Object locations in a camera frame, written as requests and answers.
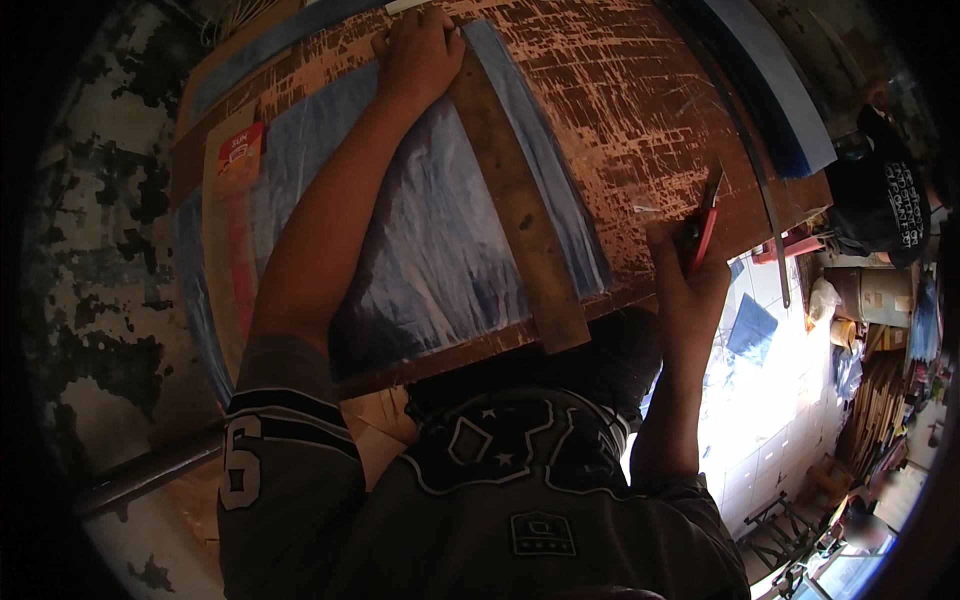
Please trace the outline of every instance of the stack of wooden boards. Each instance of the stack of wooden boards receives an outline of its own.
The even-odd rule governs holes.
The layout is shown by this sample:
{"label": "stack of wooden boards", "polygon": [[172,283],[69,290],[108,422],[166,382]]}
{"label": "stack of wooden boards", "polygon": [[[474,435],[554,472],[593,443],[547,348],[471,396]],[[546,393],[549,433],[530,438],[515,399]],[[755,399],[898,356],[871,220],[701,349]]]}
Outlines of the stack of wooden boards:
{"label": "stack of wooden boards", "polygon": [[847,426],[837,442],[837,458],[854,477],[863,478],[890,446],[906,403],[903,350],[882,352],[864,363],[863,382],[853,399]]}

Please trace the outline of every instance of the man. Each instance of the man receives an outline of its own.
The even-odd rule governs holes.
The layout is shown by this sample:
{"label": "man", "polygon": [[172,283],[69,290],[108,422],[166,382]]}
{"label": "man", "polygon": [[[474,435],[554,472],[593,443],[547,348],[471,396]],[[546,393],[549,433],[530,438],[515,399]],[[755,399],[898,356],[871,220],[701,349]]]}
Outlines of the man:
{"label": "man", "polygon": [[730,270],[710,256],[684,279],[657,226],[663,373],[630,487],[618,461],[659,363],[641,311],[594,322],[594,340],[569,353],[533,348],[485,363],[490,376],[420,384],[420,439],[365,494],[327,331],[397,144],[464,54],[437,8],[406,13],[372,46],[377,95],[303,194],[256,299],[218,506],[227,597],[749,598],[697,474],[702,381]]}
{"label": "man", "polygon": [[930,208],[940,205],[930,165],[921,169],[906,144],[872,103],[883,81],[857,94],[856,126],[872,142],[858,160],[838,160],[827,169],[833,206],[827,210],[840,252],[867,256],[877,252],[895,267],[922,257],[930,238]]}

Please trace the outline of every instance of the wooden ruler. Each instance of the wooden ruler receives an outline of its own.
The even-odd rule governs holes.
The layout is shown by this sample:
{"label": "wooden ruler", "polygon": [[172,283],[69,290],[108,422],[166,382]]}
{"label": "wooden ruler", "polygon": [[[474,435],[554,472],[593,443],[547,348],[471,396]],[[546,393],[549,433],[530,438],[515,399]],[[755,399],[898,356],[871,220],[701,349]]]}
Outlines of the wooden ruler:
{"label": "wooden ruler", "polygon": [[447,93],[500,217],[544,349],[553,354],[589,342],[560,237],[507,111],[469,42],[464,66]]}

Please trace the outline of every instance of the peeling wall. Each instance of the peeling wall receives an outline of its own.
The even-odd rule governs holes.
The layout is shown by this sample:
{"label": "peeling wall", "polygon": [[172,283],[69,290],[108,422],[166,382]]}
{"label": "peeling wall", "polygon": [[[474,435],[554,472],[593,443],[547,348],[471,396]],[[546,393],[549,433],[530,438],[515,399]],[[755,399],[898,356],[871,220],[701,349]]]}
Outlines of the peeling wall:
{"label": "peeling wall", "polygon": [[[204,48],[176,4],[122,6],[55,121],[22,249],[36,418],[75,489],[221,418],[180,306],[168,199],[180,91]],[[162,491],[86,527],[134,597],[221,593]]]}

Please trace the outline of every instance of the scratched tabletop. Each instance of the scratched tabletop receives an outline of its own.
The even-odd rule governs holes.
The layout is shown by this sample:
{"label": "scratched tabletop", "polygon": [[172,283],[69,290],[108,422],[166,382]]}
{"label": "scratched tabletop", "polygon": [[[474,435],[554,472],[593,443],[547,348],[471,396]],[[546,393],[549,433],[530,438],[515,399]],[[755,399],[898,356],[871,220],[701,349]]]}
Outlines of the scratched tabletop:
{"label": "scratched tabletop", "polygon": [[[726,176],[717,196],[712,247],[734,256],[772,237],[753,168],[730,116],[692,52],[651,2],[435,4],[467,20],[490,20],[560,143],[613,273],[608,293],[584,300],[588,319],[653,295],[644,224],[681,219],[693,210],[714,155]],[[269,126],[300,99],[373,60],[370,39],[391,21],[382,9],[357,14],[295,43],[289,56],[271,61],[230,92],[174,147],[173,206],[201,185],[211,130],[251,101],[257,102],[256,118]],[[829,206],[822,172],[802,180],[777,179],[747,110],[735,94],[733,100],[760,149],[781,226],[792,228]],[[344,382],[342,392],[359,396],[415,381],[536,339],[532,322],[511,325]]]}

